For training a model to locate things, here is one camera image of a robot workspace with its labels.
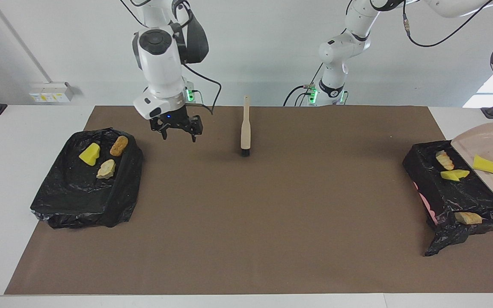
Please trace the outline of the beige hand brush black bristles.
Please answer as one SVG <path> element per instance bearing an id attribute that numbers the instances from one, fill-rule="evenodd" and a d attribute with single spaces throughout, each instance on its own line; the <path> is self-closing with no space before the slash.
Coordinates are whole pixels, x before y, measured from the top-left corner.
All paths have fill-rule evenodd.
<path id="1" fill-rule="evenodd" d="M 241 123 L 241 156 L 250 156 L 250 149 L 252 143 L 252 129 L 249 119 L 249 107 L 250 107 L 250 96 L 244 96 L 244 106 L 243 106 L 243 121 Z"/>

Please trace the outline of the pale yellow bread chunk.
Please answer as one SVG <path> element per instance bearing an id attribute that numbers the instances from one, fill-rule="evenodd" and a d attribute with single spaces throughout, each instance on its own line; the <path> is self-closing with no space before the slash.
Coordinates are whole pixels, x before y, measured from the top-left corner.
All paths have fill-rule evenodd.
<path id="1" fill-rule="evenodd" d="M 115 160 L 109 159 L 101 164 L 97 171 L 96 179 L 109 179 L 114 176 L 116 169 Z"/>

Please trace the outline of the yellow sponge block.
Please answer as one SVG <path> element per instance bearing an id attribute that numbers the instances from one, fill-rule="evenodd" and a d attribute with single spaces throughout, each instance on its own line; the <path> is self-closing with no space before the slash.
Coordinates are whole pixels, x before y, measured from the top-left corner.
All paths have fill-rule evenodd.
<path id="1" fill-rule="evenodd" d="M 493 160 L 487 160 L 479 155 L 475 155 L 472 168 L 493 174 Z"/>

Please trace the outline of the black bag-covered bin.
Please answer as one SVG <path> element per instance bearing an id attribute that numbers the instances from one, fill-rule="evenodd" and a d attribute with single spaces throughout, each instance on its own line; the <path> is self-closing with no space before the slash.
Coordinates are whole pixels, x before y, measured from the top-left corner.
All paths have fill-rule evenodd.
<path id="1" fill-rule="evenodd" d="M 121 157 L 113 158 L 110 148 L 120 135 L 129 143 Z M 101 148 L 94 166 L 78 157 L 91 143 Z M 96 179 L 101 164 L 112 158 L 114 176 Z M 30 211 L 54 229 L 114 227 L 128 222 L 137 204 L 142 167 L 143 152 L 133 135 L 114 128 L 76 132 L 50 167 Z"/>

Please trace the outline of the orange striped croissant piece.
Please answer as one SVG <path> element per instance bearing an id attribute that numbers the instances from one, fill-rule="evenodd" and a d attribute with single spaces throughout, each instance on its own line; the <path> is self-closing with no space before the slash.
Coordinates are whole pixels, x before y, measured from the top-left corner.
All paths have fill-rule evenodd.
<path id="1" fill-rule="evenodd" d="M 445 150 L 436 153 L 436 160 L 445 170 L 454 170 L 454 163 Z"/>

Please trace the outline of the brown bread nugget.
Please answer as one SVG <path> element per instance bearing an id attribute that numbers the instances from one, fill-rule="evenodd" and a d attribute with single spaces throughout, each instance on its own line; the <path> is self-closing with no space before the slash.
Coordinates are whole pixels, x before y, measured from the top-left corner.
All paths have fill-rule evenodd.
<path id="1" fill-rule="evenodd" d="M 126 136 L 124 135 L 118 136 L 118 138 L 110 148 L 110 155 L 114 157 L 121 157 L 125 149 L 127 148 L 128 143 L 129 143 L 129 139 Z"/>

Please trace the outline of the white wall socket box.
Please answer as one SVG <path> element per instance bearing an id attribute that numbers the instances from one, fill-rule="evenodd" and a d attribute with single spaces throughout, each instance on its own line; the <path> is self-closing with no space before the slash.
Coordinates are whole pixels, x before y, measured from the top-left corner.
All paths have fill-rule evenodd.
<path id="1" fill-rule="evenodd" d="M 36 103 L 70 103 L 74 91 L 67 82 L 32 83 L 29 95 Z"/>

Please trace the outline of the pale bread piece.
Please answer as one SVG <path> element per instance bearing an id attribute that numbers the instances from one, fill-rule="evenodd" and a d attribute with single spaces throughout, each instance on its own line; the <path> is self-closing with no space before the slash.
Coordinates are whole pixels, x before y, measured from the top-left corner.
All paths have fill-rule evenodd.
<path id="1" fill-rule="evenodd" d="M 477 213 L 455 212 L 454 218 L 463 225 L 479 225 L 483 223 L 483 218 Z"/>

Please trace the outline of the yellow sponge wedge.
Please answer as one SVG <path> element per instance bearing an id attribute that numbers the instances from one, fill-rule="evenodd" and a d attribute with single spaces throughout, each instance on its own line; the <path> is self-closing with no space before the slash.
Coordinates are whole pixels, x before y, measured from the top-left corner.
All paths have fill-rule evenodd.
<path id="1" fill-rule="evenodd" d="M 100 156 L 100 145 L 97 143 L 91 143 L 85 150 L 83 150 L 78 156 L 85 164 L 89 166 L 96 165 L 96 161 Z"/>

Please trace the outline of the black bag bin pink rim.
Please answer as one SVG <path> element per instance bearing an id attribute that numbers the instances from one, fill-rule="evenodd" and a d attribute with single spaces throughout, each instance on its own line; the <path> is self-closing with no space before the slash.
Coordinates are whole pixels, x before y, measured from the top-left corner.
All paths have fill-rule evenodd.
<path id="1" fill-rule="evenodd" d="M 436 160 L 436 153 L 441 150 L 446 151 L 457 169 L 469 170 L 468 177 L 459 182 L 442 179 L 440 172 L 444 168 Z M 464 243 L 471 235 L 493 231 L 493 193 L 452 148 L 449 140 L 414 144 L 403 160 L 403 167 L 422 199 L 427 224 L 434 232 L 425 251 L 426 257 L 438 254 L 445 247 Z M 460 224 L 454 218 L 455 212 L 477 213 L 483 223 Z"/>

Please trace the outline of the thin yellow sponge piece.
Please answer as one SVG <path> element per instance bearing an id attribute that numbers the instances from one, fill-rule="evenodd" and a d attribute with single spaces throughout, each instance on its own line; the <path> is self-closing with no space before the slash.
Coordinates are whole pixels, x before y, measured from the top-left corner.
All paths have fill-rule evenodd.
<path id="1" fill-rule="evenodd" d="M 446 170 L 440 172 L 440 176 L 442 179 L 459 182 L 461 179 L 468 177 L 470 174 L 469 170 Z"/>

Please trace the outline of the brown table mat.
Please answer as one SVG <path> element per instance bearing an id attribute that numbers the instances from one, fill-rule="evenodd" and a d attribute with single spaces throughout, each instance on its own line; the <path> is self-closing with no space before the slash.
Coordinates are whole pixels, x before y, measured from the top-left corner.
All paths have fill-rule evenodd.
<path id="1" fill-rule="evenodd" d="M 402 161 L 442 140 L 426 107 L 240 107 L 166 141 L 133 107 L 86 129 L 143 150 L 137 206 L 113 228 L 39 222 L 6 294 L 493 293 L 493 232 L 423 254 L 425 205 Z"/>

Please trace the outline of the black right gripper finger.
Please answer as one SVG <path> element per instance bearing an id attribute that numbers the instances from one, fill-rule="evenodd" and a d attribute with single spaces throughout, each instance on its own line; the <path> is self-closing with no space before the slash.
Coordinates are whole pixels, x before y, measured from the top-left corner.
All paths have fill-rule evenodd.
<path id="1" fill-rule="evenodd" d="M 203 133 L 203 123 L 199 115 L 189 117 L 187 124 L 187 132 L 190 134 L 192 142 L 197 141 L 197 136 Z"/>
<path id="2" fill-rule="evenodd" d="M 152 131 L 156 131 L 162 135 L 163 140 L 167 139 L 166 130 L 168 129 L 168 123 L 161 122 L 159 119 L 150 119 L 149 125 Z"/>

